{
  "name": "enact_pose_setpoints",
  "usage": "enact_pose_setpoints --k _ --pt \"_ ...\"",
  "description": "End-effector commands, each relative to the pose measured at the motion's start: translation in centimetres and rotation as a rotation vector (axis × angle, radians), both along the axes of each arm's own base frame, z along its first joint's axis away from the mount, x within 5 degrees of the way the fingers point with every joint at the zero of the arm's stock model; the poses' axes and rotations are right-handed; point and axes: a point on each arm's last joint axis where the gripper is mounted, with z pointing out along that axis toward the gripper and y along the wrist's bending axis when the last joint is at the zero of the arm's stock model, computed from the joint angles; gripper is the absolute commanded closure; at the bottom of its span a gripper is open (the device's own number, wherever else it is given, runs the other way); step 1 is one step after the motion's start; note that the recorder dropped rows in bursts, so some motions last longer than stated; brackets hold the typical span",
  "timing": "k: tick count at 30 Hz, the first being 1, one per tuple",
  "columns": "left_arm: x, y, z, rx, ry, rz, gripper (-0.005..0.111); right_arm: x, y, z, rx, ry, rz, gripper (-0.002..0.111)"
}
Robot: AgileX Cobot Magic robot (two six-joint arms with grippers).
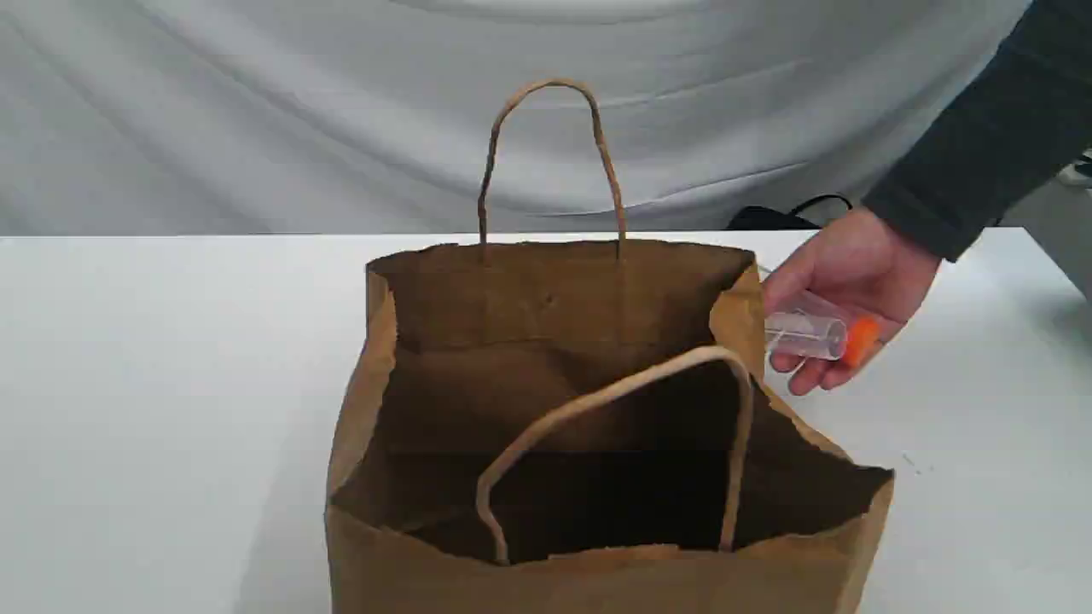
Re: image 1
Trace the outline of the person's bare hand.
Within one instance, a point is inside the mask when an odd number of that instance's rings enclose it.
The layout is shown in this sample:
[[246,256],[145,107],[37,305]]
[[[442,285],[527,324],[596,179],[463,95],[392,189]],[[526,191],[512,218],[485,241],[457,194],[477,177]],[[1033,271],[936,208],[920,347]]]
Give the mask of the person's bare hand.
[[855,209],[814,234],[762,283],[768,312],[803,292],[866,315],[879,324],[877,341],[857,365],[773,354],[772,368],[790,374],[788,392],[830,391],[857,376],[909,324],[931,291],[939,257],[906,240],[869,210]]

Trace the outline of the dark grey sleeved forearm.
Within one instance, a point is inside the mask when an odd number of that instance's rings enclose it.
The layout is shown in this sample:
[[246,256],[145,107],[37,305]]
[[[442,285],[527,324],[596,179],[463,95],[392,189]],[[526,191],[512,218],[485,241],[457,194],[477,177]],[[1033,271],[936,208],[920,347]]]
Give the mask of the dark grey sleeved forearm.
[[953,262],[1090,142],[1091,4],[1035,1],[863,202],[906,240]]

